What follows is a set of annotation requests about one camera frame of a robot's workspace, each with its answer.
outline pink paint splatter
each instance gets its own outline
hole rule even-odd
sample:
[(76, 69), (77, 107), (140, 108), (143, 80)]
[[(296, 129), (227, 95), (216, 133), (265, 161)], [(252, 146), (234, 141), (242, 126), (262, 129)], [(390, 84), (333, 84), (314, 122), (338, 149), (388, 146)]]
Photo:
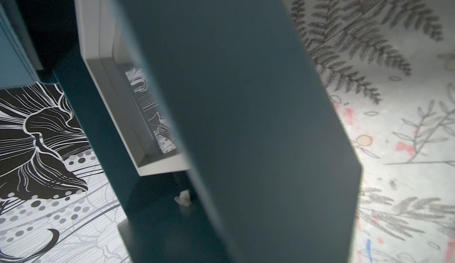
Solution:
[(414, 146), (405, 144), (402, 141), (399, 141), (397, 143), (395, 151), (397, 151), (397, 152), (401, 152), (401, 151), (408, 152), (410, 155), (414, 155), (415, 154)]
[(357, 231), (358, 231), (358, 232), (361, 232), (361, 231), (362, 231), (362, 226), (360, 225), (360, 221), (359, 221), (359, 220), (356, 221), (355, 227), (357, 228)]
[(454, 257), (454, 251), (455, 251), (455, 238), (451, 237), (449, 239), (449, 244), (448, 244), (447, 252), (446, 252), (446, 259), (444, 260), (444, 263), (452, 262), (452, 258)]
[(357, 250), (357, 257), (359, 258), (359, 263), (362, 263), (362, 255), (359, 250)]
[(346, 124), (353, 125), (354, 124), (354, 110), (352, 108), (347, 107), (344, 109), (344, 116), (346, 116)]

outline blue paint mark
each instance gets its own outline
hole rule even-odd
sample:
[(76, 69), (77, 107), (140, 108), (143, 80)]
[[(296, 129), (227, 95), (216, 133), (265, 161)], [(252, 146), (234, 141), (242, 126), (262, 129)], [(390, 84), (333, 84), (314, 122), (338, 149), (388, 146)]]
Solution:
[(371, 240), (367, 240), (367, 252), (370, 263), (373, 263), (373, 256), (371, 255)]

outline white frame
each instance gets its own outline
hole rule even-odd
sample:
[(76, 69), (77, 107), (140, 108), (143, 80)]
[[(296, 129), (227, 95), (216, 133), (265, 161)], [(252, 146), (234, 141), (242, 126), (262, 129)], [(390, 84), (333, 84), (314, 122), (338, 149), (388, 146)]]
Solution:
[(140, 176), (189, 169), (181, 153), (150, 162), (146, 127), (112, 57), (116, 18), (108, 0), (74, 0), (82, 58)]

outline teal panel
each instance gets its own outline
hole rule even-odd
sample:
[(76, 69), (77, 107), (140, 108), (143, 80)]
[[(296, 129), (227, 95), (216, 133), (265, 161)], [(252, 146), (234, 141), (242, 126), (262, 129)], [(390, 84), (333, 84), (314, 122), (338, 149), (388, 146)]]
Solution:
[(36, 81), (35, 70), (0, 5), (0, 89), (27, 86)]
[(361, 167), (280, 0), (115, 0), (239, 262), (346, 262)]

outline floral patterned floor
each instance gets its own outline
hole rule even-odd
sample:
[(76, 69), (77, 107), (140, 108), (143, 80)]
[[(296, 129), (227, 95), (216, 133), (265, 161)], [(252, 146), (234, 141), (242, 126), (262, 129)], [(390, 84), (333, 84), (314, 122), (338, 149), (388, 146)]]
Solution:
[[(455, 0), (283, 1), (364, 167), (350, 262), (455, 262)], [(0, 262), (130, 262), (124, 218), (60, 89), (0, 91)]]
[(0, 91), (0, 262), (127, 263), (125, 214), (58, 86)]

